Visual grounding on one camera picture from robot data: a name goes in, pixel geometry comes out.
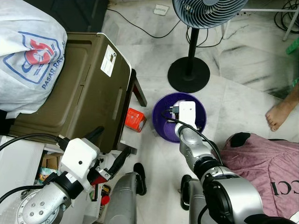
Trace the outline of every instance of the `small cardboard box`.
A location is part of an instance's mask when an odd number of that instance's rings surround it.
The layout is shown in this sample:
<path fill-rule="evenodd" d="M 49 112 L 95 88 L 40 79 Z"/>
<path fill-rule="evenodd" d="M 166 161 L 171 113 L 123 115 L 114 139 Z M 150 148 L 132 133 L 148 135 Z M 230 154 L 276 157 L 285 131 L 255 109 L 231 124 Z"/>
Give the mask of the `small cardboard box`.
<path fill-rule="evenodd" d="M 146 118 L 143 113 L 134 110 L 132 108 L 128 109 L 125 125 L 134 131 L 140 132 L 146 122 Z"/>
<path fill-rule="evenodd" d="M 42 167 L 58 170 L 61 153 L 46 154 L 43 156 Z"/>

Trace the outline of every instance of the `purple bowl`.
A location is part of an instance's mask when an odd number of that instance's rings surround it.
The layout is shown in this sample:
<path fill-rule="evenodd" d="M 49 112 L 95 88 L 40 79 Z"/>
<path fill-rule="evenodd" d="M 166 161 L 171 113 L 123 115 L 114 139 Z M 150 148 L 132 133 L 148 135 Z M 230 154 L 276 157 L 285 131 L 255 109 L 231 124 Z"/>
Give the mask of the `purple bowl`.
<path fill-rule="evenodd" d="M 174 131 L 176 123 L 167 123 L 161 116 L 161 113 L 169 109 L 170 106 L 173 106 L 179 100 L 194 101 L 196 105 L 195 124 L 197 127 L 200 127 L 200 132 L 202 132 L 206 126 L 205 108 L 194 96 L 183 92 L 175 92 L 162 97 L 154 106 L 152 122 L 158 134 L 165 140 L 173 143 L 179 143 L 179 138 L 176 136 Z M 165 116 L 171 118 L 170 112 L 165 112 Z"/>

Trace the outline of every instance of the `white label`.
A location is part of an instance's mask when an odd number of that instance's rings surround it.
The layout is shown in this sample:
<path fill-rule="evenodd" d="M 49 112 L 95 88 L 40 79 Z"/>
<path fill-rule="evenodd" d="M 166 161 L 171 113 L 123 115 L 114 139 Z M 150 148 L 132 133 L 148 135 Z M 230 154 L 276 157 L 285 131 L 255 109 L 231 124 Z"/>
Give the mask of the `white label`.
<path fill-rule="evenodd" d="M 69 179 L 69 181 L 71 183 L 74 183 L 77 179 L 75 177 L 73 177 L 70 173 L 67 173 L 66 175 L 66 178 Z"/>
<path fill-rule="evenodd" d="M 102 62 L 101 70 L 111 77 L 114 63 L 116 59 L 116 52 L 110 45 L 107 46 L 106 53 Z"/>
<path fill-rule="evenodd" d="M 155 9 L 154 9 L 154 14 L 157 15 L 166 15 L 167 11 L 168 11 L 169 7 L 168 6 L 163 6 L 163 5 L 156 5 Z"/>

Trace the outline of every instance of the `black shoe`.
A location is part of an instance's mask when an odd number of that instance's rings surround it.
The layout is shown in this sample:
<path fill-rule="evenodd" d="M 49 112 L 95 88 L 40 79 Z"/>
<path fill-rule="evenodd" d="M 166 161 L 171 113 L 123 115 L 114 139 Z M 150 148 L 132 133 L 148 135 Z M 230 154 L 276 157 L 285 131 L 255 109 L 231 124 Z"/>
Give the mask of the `black shoe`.
<path fill-rule="evenodd" d="M 146 194 L 146 184 L 145 184 L 145 172 L 143 165 L 141 163 L 136 163 L 134 165 L 134 172 L 138 173 L 137 175 L 137 189 L 136 193 L 139 195 Z"/>
<path fill-rule="evenodd" d="M 181 207 L 182 209 L 189 210 L 189 181 L 192 179 L 190 175 L 184 175 L 181 181 Z"/>

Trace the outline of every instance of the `fan grille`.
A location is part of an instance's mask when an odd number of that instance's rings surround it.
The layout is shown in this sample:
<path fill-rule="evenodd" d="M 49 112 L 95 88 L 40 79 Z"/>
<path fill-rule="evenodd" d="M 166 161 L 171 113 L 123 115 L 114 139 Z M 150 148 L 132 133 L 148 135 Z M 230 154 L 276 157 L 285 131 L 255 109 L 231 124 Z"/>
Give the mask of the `fan grille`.
<path fill-rule="evenodd" d="M 233 18 L 248 0 L 172 0 L 183 23 L 198 29 L 219 26 Z"/>

